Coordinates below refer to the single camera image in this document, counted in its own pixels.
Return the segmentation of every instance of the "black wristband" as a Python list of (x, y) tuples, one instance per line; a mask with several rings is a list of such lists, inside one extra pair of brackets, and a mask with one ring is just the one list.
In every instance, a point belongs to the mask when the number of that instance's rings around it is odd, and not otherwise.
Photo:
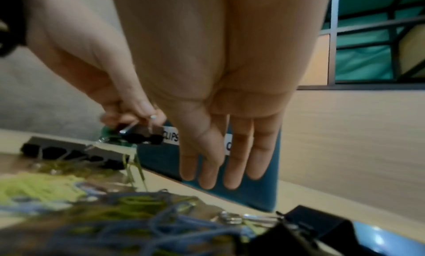
[(0, 21), (7, 27), (0, 28), (0, 56), (6, 56), (18, 45), (27, 44), (24, 0), (0, 0)]

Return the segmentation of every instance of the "label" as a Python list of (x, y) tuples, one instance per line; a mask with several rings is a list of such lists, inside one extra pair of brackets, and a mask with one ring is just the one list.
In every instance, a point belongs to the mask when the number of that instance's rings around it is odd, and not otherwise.
[[(178, 131), (177, 128), (171, 126), (164, 126), (164, 143), (178, 145)], [(226, 155), (230, 154), (230, 147), (232, 146), (232, 135), (226, 134), (224, 137), (224, 147)]]

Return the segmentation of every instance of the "white table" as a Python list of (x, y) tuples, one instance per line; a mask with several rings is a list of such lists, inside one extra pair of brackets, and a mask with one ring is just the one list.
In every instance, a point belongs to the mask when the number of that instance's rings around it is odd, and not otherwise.
[[(46, 136), (41, 134), (15, 132), (0, 130), (0, 152), (1, 153), (19, 153), (19, 149), (23, 143), (28, 141), (31, 136), (48, 137), (52, 139), (72, 141), (75, 143), (86, 144), (84, 140), (74, 140), (63, 137)], [(115, 145), (103, 144), (102, 148), (114, 150), (123, 153), (133, 153), (134, 149), (127, 147), (119, 147)], [(159, 176), (155, 173), (145, 171), (147, 186), (149, 190), (156, 191), (160, 189), (168, 189), (170, 192), (182, 195), (198, 196), (207, 204), (216, 205), (235, 213), (251, 213), (263, 214), (263, 212), (253, 210), (224, 199), (217, 198), (208, 193), (188, 187), (174, 180)], [(320, 191), (312, 190), (306, 187), (295, 185), (288, 182), (279, 181), (278, 185), (278, 201), (276, 210), (283, 213), (290, 211), (298, 205), (305, 205), (311, 208), (319, 209), (335, 215), (350, 218), (352, 220), (361, 221), (367, 224), (376, 225), (378, 227), (399, 233), (406, 237), (410, 237), (425, 243), (425, 224), (402, 217), (381, 209), (363, 205), (351, 200), (340, 198), (334, 195), (326, 194)], [(16, 218), (1, 218), (0, 227), (4, 227), (18, 222)]]

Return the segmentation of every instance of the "window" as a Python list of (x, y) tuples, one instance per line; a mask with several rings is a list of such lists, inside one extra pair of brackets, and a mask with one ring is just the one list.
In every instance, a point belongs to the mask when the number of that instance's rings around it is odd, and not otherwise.
[(425, 0), (331, 0), (298, 89), (425, 89)]

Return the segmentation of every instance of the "gray wall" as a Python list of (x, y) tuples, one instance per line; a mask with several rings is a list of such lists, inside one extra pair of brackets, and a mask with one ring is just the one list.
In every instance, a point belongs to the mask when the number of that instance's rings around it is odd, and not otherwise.
[[(82, 0), (121, 30), (112, 0)], [(0, 128), (95, 140), (102, 108), (28, 49), (0, 59)]]

